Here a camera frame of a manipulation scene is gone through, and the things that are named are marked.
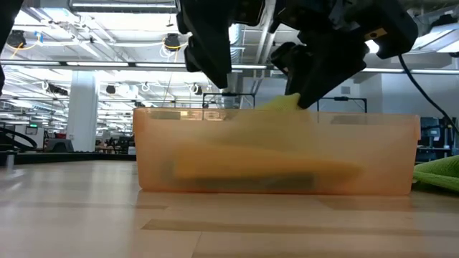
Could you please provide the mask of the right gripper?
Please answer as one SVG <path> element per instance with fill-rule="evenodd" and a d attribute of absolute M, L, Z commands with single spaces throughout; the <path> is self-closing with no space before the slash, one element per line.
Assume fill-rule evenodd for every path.
<path fill-rule="evenodd" d="M 275 25 L 296 30 L 302 43 L 340 33 L 367 41 L 369 30 L 356 20 L 364 7 L 365 2 L 358 0 L 277 0 Z M 286 42 L 271 54 L 271 62 L 288 76 L 287 90 L 300 95 L 298 106 L 307 109 L 362 71 L 365 55 L 363 42 L 346 42 L 342 47 L 328 42 L 315 48 Z"/>

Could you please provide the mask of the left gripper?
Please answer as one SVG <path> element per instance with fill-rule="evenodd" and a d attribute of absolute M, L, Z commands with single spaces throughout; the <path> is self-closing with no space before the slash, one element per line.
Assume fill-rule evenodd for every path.
<path fill-rule="evenodd" d="M 265 0 L 178 0 L 176 22 L 181 34 L 191 33 L 185 49 L 188 72 L 203 72 L 219 89 L 228 87 L 230 43 L 222 34 L 233 24 L 254 27 L 260 23 Z"/>

